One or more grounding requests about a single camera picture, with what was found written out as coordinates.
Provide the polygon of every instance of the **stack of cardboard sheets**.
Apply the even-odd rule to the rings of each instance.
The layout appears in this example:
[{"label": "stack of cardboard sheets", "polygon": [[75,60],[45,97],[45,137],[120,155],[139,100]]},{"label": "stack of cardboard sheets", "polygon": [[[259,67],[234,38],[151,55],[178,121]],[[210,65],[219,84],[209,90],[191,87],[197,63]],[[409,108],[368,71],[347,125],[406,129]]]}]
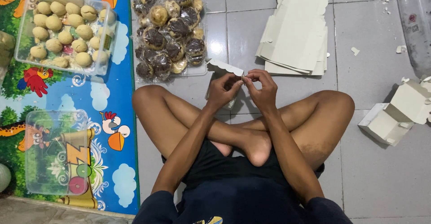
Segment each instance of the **stack of cardboard sheets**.
[{"label": "stack of cardboard sheets", "polygon": [[277,0],[268,18],[257,57],[275,75],[323,75],[326,71],[328,0]]}]

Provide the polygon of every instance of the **tile floor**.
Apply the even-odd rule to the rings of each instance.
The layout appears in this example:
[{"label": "tile floor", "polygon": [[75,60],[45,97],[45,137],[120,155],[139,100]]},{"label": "tile floor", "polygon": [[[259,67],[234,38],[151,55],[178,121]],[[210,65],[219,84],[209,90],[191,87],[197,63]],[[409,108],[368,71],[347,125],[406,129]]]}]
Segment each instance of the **tile floor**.
[{"label": "tile floor", "polygon": [[[341,143],[326,161],[320,178],[326,197],[337,202],[355,224],[431,222],[431,128],[416,125],[396,146],[383,148],[364,135],[358,122],[375,104],[385,100],[402,77],[417,79],[407,54],[395,0],[330,0],[325,13],[329,29],[328,71],[320,77],[274,77],[281,107],[323,89],[346,92],[356,103],[354,117]],[[209,57],[250,70],[263,68],[255,58],[267,17],[275,0],[207,0]],[[387,7],[391,14],[384,12]],[[355,57],[351,47],[360,50]],[[210,73],[163,84],[172,93],[202,108]],[[225,122],[239,123],[259,113],[248,92],[241,91],[235,108],[220,111]],[[141,200],[144,200],[162,163],[137,121]]]}]

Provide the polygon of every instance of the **container lid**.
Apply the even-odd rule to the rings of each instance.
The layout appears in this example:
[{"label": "container lid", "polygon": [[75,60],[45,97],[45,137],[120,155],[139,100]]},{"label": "container lid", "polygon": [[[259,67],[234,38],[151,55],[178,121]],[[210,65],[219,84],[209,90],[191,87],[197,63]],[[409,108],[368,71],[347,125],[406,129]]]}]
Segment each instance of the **container lid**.
[{"label": "container lid", "polygon": [[25,184],[31,193],[81,195],[88,189],[87,114],[78,111],[32,111],[25,119]]}]

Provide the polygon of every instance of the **hand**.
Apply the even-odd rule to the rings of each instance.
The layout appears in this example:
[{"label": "hand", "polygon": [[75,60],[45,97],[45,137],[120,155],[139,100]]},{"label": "hand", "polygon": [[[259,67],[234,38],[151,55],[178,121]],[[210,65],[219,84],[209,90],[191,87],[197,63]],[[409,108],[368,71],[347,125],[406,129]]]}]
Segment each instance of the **hand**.
[{"label": "hand", "polygon": [[[277,110],[275,106],[277,84],[272,80],[271,75],[267,71],[253,69],[242,79],[250,92],[251,99],[262,114]],[[257,81],[262,83],[262,89],[257,90],[253,85],[253,82]]]},{"label": "hand", "polygon": [[227,73],[223,77],[213,80],[209,85],[207,106],[218,111],[235,96],[242,84],[241,78],[233,73]]}]

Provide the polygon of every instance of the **red parrot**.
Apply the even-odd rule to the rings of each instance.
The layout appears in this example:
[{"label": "red parrot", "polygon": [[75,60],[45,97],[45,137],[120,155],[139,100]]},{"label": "red parrot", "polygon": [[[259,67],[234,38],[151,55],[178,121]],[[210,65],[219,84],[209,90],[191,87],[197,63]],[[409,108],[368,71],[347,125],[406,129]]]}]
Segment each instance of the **red parrot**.
[{"label": "red parrot", "polygon": [[52,69],[44,70],[44,67],[31,67],[28,70],[24,70],[24,78],[21,78],[16,85],[16,88],[19,90],[23,90],[26,87],[29,87],[32,92],[35,92],[39,97],[42,97],[43,94],[47,94],[48,92],[44,79],[51,78],[53,76]]}]

